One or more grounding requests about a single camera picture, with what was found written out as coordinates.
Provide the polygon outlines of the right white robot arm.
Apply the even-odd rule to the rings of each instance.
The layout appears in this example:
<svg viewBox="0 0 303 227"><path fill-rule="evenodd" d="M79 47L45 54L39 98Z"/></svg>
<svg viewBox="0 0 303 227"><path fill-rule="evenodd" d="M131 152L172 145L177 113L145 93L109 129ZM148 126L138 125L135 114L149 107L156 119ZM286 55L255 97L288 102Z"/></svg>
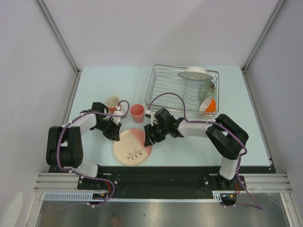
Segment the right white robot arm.
<svg viewBox="0 0 303 227"><path fill-rule="evenodd" d="M231 118L220 114L214 122L190 121L184 117L176 119L165 108L157 112L147 110L145 116L151 123L144 126L144 146L161 142L167 135L173 138L192 136L208 138L222 156L217 185L224 190L229 190L235 185L240 157L245 154L249 136Z"/></svg>

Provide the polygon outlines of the pink cream branch plate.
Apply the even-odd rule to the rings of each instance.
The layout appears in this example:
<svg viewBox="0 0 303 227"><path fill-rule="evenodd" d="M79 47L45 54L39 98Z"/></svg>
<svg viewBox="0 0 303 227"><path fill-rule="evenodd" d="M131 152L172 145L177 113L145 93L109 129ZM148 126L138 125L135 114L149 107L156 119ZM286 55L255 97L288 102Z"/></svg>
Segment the pink cream branch plate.
<svg viewBox="0 0 303 227"><path fill-rule="evenodd" d="M113 155L124 166L142 164L151 154L152 147L144 146L145 132L139 129L128 129L120 133L120 141L113 143Z"/></svg>

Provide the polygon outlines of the orange white bowl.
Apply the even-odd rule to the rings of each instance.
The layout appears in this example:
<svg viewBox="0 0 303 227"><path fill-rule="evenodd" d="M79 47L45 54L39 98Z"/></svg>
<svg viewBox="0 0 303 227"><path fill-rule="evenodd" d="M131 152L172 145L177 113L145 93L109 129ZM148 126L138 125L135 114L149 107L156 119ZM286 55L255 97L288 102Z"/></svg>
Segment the orange white bowl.
<svg viewBox="0 0 303 227"><path fill-rule="evenodd" d="M199 107L200 112L214 113L216 111L215 99L211 96L207 97Z"/></svg>

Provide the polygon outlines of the white deep plate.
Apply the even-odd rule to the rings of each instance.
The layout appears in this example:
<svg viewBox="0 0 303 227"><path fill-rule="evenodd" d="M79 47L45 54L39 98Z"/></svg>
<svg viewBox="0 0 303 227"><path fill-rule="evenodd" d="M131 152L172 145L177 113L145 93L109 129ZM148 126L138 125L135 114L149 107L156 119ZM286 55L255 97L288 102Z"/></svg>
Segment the white deep plate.
<svg viewBox="0 0 303 227"><path fill-rule="evenodd" d="M206 81L213 79L206 69L200 67L187 67L184 71L179 72L178 76L183 79L193 81Z"/></svg>

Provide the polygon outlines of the metal wire dish rack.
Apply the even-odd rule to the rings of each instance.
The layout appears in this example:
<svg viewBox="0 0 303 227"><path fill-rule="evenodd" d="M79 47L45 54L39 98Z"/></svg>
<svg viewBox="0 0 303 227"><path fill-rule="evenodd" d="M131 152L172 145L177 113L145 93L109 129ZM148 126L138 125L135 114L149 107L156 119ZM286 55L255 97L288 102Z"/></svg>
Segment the metal wire dish rack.
<svg viewBox="0 0 303 227"><path fill-rule="evenodd" d="M200 98L200 90L204 81L193 81L178 76L186 67L155 64L148 83L145 104L151 111L166 108L171 114L211 119L219 112L219 72L207 70L216 87L214 113L200 112L199 107L204 101Z"/></svg>

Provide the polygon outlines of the green ceramic bowl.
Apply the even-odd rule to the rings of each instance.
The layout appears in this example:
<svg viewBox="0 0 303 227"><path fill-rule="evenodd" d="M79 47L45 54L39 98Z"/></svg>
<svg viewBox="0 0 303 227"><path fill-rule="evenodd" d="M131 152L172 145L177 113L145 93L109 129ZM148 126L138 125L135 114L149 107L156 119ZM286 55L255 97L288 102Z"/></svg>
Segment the green ceramic bowl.
<svg viewBox="0 0 303 227"><path fill-rule="evenodd" d="M215 84L211 80L206 80L200 90L200 98L206 99L208 97L214 97L216 95Z"/></svg>

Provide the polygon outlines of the orange mug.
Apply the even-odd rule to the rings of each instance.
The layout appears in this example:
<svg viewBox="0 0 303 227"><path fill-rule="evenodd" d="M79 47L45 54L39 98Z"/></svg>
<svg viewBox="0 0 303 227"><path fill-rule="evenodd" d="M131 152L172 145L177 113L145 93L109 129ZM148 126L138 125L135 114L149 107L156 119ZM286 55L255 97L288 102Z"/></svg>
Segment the orange mug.
<svg viewBox="0 0 303 227"><path fill-rule="evenodd" d="M105 105L109 113L113 114L115 111L121 110L120 99L117 96L109 96L105 99Z"/></svg>

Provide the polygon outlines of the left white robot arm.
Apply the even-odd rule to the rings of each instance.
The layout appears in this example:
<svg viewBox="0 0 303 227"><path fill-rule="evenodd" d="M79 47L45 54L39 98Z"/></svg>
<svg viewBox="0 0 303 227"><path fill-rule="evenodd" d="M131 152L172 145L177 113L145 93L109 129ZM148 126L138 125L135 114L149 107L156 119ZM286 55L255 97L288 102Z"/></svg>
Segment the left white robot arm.
<svg viewBox="0 0 303 227"><path fill-rule="evenodd" d="M107 139L119 141L121 118L124 116L125 112L120 107L110 113L103 103L94 102L90 109L82 111L74 120L51 127L46 148L47 164L87 176L90 186L101 188L105 178L98 173L99 166L84 157L82 136L88 131L99 130Z"/></svg>

